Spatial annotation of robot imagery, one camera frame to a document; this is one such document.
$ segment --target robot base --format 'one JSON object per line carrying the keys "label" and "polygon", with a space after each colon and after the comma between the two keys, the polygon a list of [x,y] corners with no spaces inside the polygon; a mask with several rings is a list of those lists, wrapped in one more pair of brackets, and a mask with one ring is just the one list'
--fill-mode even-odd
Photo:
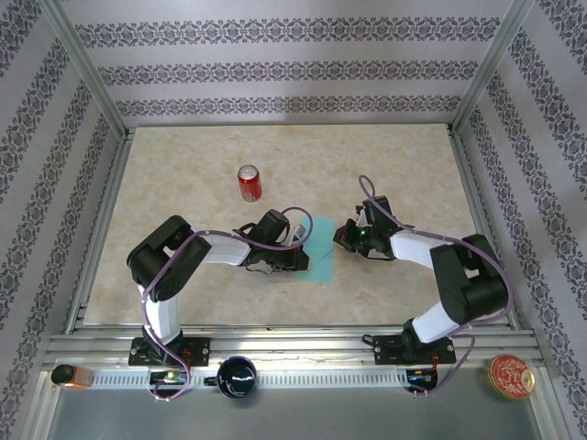
{"label": "robot base", "polygon": [[457,362],[452,341],[443,337],[433,344],[425,344],[411,354],[406,353],[403,339],[400,335],[377,335],[369,342],[373,347],[375,365],[429,365],[433,356],[438,355],[438,364],[454,364]]}
{"label": "robot base", "polygon": [[[210,353],[209,337],[184,337],[181,356],[189,361],[192,367],[207,367]],[[129,366],[141,367],[179,367],[180,364],[173,358],[162,362],[159,356],[149,346],[144,337],[135,337],[130,345],[128,355]]]}

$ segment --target black mug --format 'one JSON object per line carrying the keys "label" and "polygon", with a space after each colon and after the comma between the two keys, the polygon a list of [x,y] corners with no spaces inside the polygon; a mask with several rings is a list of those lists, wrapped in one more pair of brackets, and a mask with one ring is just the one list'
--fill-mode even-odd
{"label": "black mug", "polygon": [[216,377],[205,378],[206,387],[218,387],[229,399],[247,397],[257,385],[257,370],[246,357],[233,356],[225,360]]}

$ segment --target aluminum frame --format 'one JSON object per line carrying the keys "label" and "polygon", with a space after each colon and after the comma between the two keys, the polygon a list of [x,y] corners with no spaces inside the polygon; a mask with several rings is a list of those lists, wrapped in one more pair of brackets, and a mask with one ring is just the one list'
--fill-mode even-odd
{"label": "aluminum frame", "polygon": [[130,147],[132,146],[132,137],[130,140],[128,140],[128,137],[123,139],[121,141],[122,145],[117,149],[114,168],[110,174],[108,183],[106,184],[105,199],[100,207],[100,212],[96,219],[95,230],[92,234],[92,239],[90,240],[88,258],[83,264],[82,275],[73,296],[72,308],[65,326],[65,333],[73,333],[75,325],[78,322],[81,305],[82,303],[88,302],[90,291],[94,284],[95,273],[98,270],[98,264],[100,262],[100,257],[102,256],[102,249],[104,248],[108,227],[110,226],[110,219],[112,218],[112,213],[114,212],[116,205],[118,191],[120,190],[122,178],[127,166],[128,154],[130,153]]}
{"label": "aluminum frame", "polygon": [[515,33],[522,25],[522,21],[524,21],[530,6],[533,4],[534,0],[514,0],[505,13],[502,24],[497,29],[489,49],[483,56],[479,69],[475,72],[471,84],[460,100],[451,124],[453,134],[458,135],[465,127],[475,105],[479,102],[485,86],[491,80],[505,51],[514,39]]}
{"label": "aluminum frame", "polygon": [[120,139],[125,138],[127,126],[114,99],[108,92],[106,84],[98,73],[90,54],[82,43],[75,26],[67,17],[60,0],[39,0],[39,6],[72,58],[83,80],[87,83],[92,96],[105,114],[110,126],[116,130]]}
{"label": "aluminum frame", "polygon": [[[361,341],[365,332],[372,335],[399,334],[398,326],[356,326],[346,328],[300,329],[300,328],[197,328],[188,327],[184,332],[189,336],[211,337],[210,363],[208,367],[193,368],[195,376],[203,377],[205,372],[216,370],[217,364],[235,354],[245,355],[258,367],[260,374],[284,377],[288,375],[325,377],[348,377],[351,374],[362,377],[374,377],[373,387],[401,386],[396,379],[386,379],[382,374],[399,375],[402,373],[389,367],[387,373],[382,366],[374,363],[371,348]],[[536,390],[531,396],[531,405],[535,413],[540,433],[545,439],[569,439],[570,434],[565,424],[559,401],[552,388],[550,376],[546,370],[538,341],[532,330],[512,331],[508,328],[473,328],[470,333],[477,338],[475,348],[463,367],[481,368],[488,359],[507,353],[514,354],[528,361],[537,379]],[[83,330],[74,335],[55,335],[49,342],[47,355],[42,364],[38,386],[31,406],[23,439],[42,440],[50,431],[60,388],[50,383],[49,372],[57,363],[74,363],[104,372],[109,378],[109,389],[135,389],[129,387],[125,376],[147,374],[147,367],[130,367],[127,364],[130,340],[139,335],[135,328],[103,328]],[[454,340],[455,352],[460,358],[469,346],[467,338]],[[441,374],[451,366],[440,366]],[[193,388],[201,388],[194,381]],[[305,382],[299,388],[307,388]],[[341,387],[352,386],[340,384]],[[276,388],[284,388],[276,383]]]}
{"label": "aluminum frame", "polygon": [[[475,190],[475,182],[473,181],[471,168],[465,158],[465,151],[460,142],[460,137],[458,134],[453,134],[453,132],[451,132],[449,125],[447,125],[447,132],[449,134],[450,145],[452,146],[452,153],[455,157],[455,162],[457,162],[457,168],[459,169],[460,181],[462,182],[462,187],[465,191],[465,196],[467,197],[467,203],[471,210],[475,229],[489,240],[493,249],[496,249],[496,243],[493,242],[491,229],[487,223],[485,213],[483,212],[480,195]],[[512,307],[512,310],[510,310],[507,315],[507,320],[513,330],[522,328],[514,307]]]}

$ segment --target white cable tray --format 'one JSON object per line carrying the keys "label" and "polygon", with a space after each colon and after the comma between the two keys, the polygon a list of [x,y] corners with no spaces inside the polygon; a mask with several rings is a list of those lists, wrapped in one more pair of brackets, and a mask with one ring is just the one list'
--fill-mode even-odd
{"label": "white cable tray", "polygon": [[[196,371],[192,374],[192,389],[204,389],[204,378],[215,376],[214,371]],[[142,390],[149,384],[149,371],[99,370],[94,372],[93,390]],[[405,369],[389,367],[369,371],[308,370],[260,371],[260,389],[324,389],[324,388],[392,388],[407,384]],[[179,388],[165,386],[161,389]]]}

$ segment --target table surface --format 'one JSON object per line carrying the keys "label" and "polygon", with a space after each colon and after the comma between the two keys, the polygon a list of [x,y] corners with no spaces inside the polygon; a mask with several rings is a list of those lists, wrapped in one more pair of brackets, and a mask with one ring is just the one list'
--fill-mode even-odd
{"label": "table surface", "polygon": [[[247,163],[260,170],[263,195],[256,203],[245,202],[238,189],[237,170]],[[141,323],[127,255],[169,216],[231,230],[259,221],[271,208],[298,205],[341,226],[365,199],[360,174],[373,179],[405,223],[454,237],[475,232],[443,125],[139,128],[84,322]],[[341,247],[333,252],[331,282],[202,265],[179,296],[181,321],[401,324],[438,299],[432,270],[406,261],[369,261]]]}

